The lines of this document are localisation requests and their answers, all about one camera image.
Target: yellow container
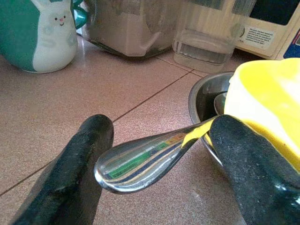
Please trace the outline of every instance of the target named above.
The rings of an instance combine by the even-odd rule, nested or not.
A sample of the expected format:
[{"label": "yellow container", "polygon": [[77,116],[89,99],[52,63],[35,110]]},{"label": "yellow container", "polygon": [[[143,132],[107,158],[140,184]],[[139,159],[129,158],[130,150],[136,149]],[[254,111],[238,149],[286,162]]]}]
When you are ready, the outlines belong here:
[{"label": "yellow container", "polygon": [[266,137],[300,172],[300,59],[240,65],[230,79],[224,113]]}]

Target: glass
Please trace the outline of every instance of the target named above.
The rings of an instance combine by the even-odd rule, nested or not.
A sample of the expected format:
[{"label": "glass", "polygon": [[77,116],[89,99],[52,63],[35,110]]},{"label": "glass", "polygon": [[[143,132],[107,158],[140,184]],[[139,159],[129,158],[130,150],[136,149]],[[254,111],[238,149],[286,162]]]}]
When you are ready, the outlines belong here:
[{"label": "glass", "polygon": [[173,42],[176,62],[220,71],[232,56],[256,0],[184,0]]}]

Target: metal bowl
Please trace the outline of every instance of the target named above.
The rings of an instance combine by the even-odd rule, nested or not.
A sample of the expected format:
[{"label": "metal bowl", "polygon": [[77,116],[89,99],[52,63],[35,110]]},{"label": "metal bowl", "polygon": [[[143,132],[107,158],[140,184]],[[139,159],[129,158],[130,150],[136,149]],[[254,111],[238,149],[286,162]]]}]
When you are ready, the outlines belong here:
[{"label": "metal bowl", "polygon": [[[228,91],[229,80],[233,72],[209,75],[199,80],[191,89],[188,97],[189,114],[194,124],[207,120],[216,115],[214,99],[218,94]],[[216,152],[210,145],[207,136],[201,138],[208,149],[212,160],[221,172],[224,173],[222,162],[218,159]]]}]

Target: metal spoon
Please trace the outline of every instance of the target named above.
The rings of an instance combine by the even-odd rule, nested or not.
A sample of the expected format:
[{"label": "metal spoon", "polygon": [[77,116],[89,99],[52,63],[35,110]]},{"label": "metal spoon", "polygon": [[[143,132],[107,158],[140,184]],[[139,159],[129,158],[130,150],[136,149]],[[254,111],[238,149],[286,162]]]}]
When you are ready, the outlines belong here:
[{"label": "metal spoon", "polygon": [[[222,97],[216,98],[215,104],[219,104],[218,101],[221,100]],[[118,194],[129,194],[147,188],[160,180],[198,140],[198,137],[185,139],[187,134],[198,128],[204,135],[213,119],[215,117],[186,128],[111,148],[95,164],[97,182],[103,188]]]},{"label": "metal spoon", "polygon": [[224,114],[226,95],[227,95],[227,92],[224,92],[222,94],[217,95],[214,99],[214,107],[215,107],[215,111],[218,115]]}]

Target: white sticker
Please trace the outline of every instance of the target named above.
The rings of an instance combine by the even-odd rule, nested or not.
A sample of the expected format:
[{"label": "white sticker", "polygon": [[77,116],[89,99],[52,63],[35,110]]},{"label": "white sticker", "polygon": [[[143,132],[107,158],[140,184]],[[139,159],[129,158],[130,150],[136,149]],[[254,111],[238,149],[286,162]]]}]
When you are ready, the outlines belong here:
[{"label": "white sticker", "polygon": [[257,27],[245,26],[243,35],[239,41],[260,49],[267,49],[273,42],[275,32],[263,30]]}]

